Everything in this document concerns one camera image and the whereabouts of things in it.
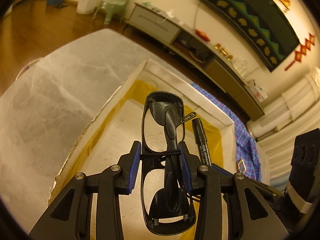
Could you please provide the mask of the glass cups set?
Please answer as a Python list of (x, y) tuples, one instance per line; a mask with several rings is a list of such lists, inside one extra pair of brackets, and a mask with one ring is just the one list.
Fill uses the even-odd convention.
[(249, 76), (249, 70), (247, 68), (247, 61), (246, 60), (240, 60), (240, 59), (234, 59), (232, 61), (232, 65), (234, 69), (243, 77), (246, 78)]

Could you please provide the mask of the blue plaid cloth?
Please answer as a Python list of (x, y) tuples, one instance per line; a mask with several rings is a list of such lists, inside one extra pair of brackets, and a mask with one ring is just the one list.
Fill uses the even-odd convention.
[(235, 124), (235, 140), (236, 140), (236, 163), (240, 159), (244, 159), (246, 164), (245, 175), (251, 179), (262, 182), (263, 173), (261, 170), (260, 158), (255, 144), (255, 140), (249, 135), (249, 132), (245, 128), (242, 121), (223, 103), (221, 103), (212, 94), (201, 88), (199, 85), (192, 83), (198, 92), (209, 99), (215, 106), (217, 106), (221, 111), (227, 114)]

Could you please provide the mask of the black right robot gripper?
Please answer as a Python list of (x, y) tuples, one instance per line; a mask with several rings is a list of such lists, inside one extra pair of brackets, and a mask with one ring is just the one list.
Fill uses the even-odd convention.
[(295, 138), (291, 172), (285, 194), (300, 213), (306, 214), (319, 197), (319, 129)]

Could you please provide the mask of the black sunglasses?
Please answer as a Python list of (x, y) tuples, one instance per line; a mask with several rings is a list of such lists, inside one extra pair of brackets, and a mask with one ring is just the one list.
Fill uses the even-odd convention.
[(164, 91), (154, 91), (146, 97), (143, 115), (147, 113), (151, 113), (154, 122), (163, 128), (166, 149), (151, 149), (145, 133), (142, 133), (142, 196), (146, 176), (154, 170), (164, 171), (163, 187), (153, 196), (149, 209), (142, 207), (144, 222), (155, 235), (178, 235), (189, 230), (195, 224), (196, 217), (194, 201), (188, 195), (183, 181), (177, 128), (184, 127), (185, 122), (196, 117), (196, 113), (185, 114), (183, 100)]

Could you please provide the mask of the small square box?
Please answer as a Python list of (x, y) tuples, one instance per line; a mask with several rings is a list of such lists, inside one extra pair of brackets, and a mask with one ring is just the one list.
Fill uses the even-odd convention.
[(246, 164), (245, 164), (244, 159), (240, 159), (240, 160), (237, 162), (236, 166), (237, 166), (237, 171), (238, 171), (238, 172), (241, 172), (241, 173), (243, 173), (243, 174), (246, 173), (247, 168), (246, 168)]

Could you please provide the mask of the green plastic chair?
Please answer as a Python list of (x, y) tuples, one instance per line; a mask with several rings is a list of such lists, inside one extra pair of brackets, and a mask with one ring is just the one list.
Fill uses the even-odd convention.
[(98, 12), (103, 10), (106, 14), (104, 25), (109, 25), (114, 15), (119, 16), (119, 20), (122, 22), (128, 3), (129, 0), (101, 0), (94, 12), (93, 19), (96, 19)]

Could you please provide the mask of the white standing air conditioner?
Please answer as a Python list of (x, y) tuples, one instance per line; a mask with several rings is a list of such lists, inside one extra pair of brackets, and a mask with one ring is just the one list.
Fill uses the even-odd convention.
[(310, 70), (280, 97), (267, 105), (264, 115), (247, 123), (253, 138), (266, 137), (294, 122), (319, 101), (319, 68)]

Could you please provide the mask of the wall television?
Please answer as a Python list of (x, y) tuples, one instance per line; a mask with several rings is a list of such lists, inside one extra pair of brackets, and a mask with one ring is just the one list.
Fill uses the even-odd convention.
[(254, 49), (269, 72), (299, 45), (299, 39), (273, 0), (199, 0), (218, 13)]

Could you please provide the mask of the striped curtain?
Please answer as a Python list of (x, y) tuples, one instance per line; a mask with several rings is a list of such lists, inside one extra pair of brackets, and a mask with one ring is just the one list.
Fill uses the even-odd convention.
[(285, 190), (291, 172), (295, 138), (316, 128), (319, 128), (319, 124), (305, 123), (297, 126), (291, 123), (281, 131), (258, 142), (268, 159), (272, 187), (280, 191)]

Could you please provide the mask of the red hanging knot ornament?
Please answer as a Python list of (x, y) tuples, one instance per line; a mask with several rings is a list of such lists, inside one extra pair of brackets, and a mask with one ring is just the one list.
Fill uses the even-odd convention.
[(315, 38), (315, 35), (309, 33), (309, 36), (299, 45), (299, 49), (295, 50), (294, 60), (285, 68), (285, 71), (288, 71), (296, 62), (302, 62), (303, 57), (307, 55), (311, 47), (315, 46)]

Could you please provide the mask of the black marker pen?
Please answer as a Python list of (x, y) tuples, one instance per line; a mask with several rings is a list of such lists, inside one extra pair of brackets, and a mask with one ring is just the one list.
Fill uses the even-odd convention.
[(195, 143), (199, 150), (199, 155), (203, 165), (211, 166), (212, 161), (210, 158), (209, 148), (207, 144), (207, 137), (204, 130), (203, 123), (200, 118), (192, 120), (193, 133), (195, 137)]

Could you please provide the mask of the grey tv cabinet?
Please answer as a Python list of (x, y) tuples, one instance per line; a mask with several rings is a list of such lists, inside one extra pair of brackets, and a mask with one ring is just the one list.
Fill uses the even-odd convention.
[(175, 17), (170, 18), (155, 7), (136, 3), (127, 25), (146, 33), (183, 57), (229, 94), (252, 120), (264, 115), (258, 99), (232, 62), (210, 42), (198, 37), (185, 23)]

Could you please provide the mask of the white tissue box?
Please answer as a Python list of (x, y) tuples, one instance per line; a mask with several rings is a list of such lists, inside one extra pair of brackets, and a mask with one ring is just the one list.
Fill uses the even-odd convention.
[(265, 93), (262, 87), (258, 86), (255, 83), (255, 80), (249, 80), (248, 86), (259, 102), (263, 102), (267, 99), (267, 94)]

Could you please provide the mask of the red ornament on cabinet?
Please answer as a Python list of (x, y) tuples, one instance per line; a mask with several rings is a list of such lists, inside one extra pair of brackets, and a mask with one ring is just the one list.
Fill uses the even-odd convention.
[(195, 30), (195, 34), (201, 38), (202, 40), (206, 41), (206, 42), (210, 42), (210, 38), (206, 35), (206, 33), (204, 33), (203, 31), (200, 31), (198, 29)]

